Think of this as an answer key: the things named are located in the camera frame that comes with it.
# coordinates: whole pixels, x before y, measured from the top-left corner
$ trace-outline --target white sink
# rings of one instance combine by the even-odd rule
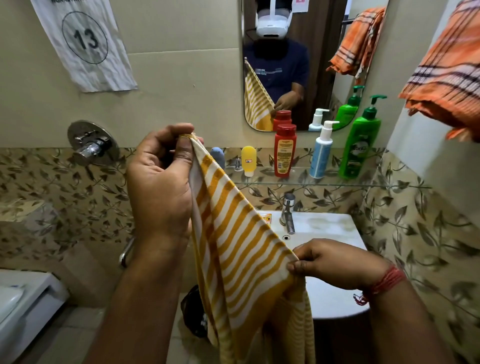
[[[314,238],[327,238],[366,249],[352,217],[346,214],[315,212],[293,212],[295,234],[288,235],[280,224],[281,211],[258,211],[260,215],[272,214],[271,228],[293,250],[293,248]],[[369,309],[369,305],[359,306],[353,294],[361,296],[361,291],[346,291],[331,286],[317,278],[307,277],[307,292],[314,319],[340,318],[357,315]]]

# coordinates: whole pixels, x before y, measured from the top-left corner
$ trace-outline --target green bottle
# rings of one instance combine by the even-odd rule
[[[340,123],[333,125],[333,130],[346,127],[353,120],[360,106],[361,97],[357,95],[357,91],[365,88],[365,86],[353,86],[353,95],[348,99],[345,105],[338,108],[335,121]]]
[[[372,105],[366,108],[363,115],[356,118],[352,124],[352,130],[348,135],[342,163],[338,175],[345,179],[358,177],[363,162],[372,147],[380,130],[382,121],[376,118],[377,109],[374,106],[379,98],[387,98],[385,95],[373,95]]]

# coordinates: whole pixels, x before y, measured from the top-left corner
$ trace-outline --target white toilet lid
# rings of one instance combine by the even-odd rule
[[[0,324],[15,309],[23,293],[22,287],[0,286]]]

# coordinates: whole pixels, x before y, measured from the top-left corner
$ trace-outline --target black circle outline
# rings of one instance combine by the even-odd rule
[[[106,41],[106,43],[107,43],[107,52],[106,52],[106,54],[105,54],[105,57],[104,57],[100,62],[98,62],[98,63],[89,62],[89,61],[87,61],[87,60],[84,60],[82,57],[80,57],[80,55],[78,55],[77,52],[75,52],[75,51],[70,47],[70,44],[68,44],[67,38],[65,38],[65,34],[64,34],[64,32],[63,32],[63,25],[64,25],[64,23],[65,23],[65,19],[67,18],[67,16],[69,16],[70,14],[73,14],[74,12],[78,12],[78,13],[80,13],[80,14],[86,15],[86,16],[88,16],[90,19],[92,19],[92,20],[98,25],[98,27],[100,28],[100,30],[101,30],[102,33],[103,33],[103,36],[105,37],[105,41]],[[92,18],[90,15],[88,15],[88,14],[86,14],[86,13],[84,13],[84,12],[79,12],[79,11],[73,11],[73,12],[67,13],[67,14],[63,17],[63,19],[62,19],[62,21],[61,21],[61,34],[63,35],[63,39],[65,40],[65,43],[67,43],[68,48],[70,48],[70,50],[71,50],[73,53],[75,53],[75,55],[76,55],[78,58],[80,58],[82,61],[87,62],[87,63],[89,63],[89,64],[100,64],[100,63],[102,63],[105,59],[107,59],[107,56],[108,56],[108,38],[107,38],[107,35],[106,35],[105,32],[103,31],[103,29],[102,29],[102,27],[100,26],[100,24],[99,24],[94,18]]]

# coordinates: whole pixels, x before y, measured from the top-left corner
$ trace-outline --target floor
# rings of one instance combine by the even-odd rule
[[[95,308],[62,308],[15,364],[81,364],[103,313],[103,309]],[[178,306],[167,364],[201,363],[220,363],[217,350],[191,334]]]

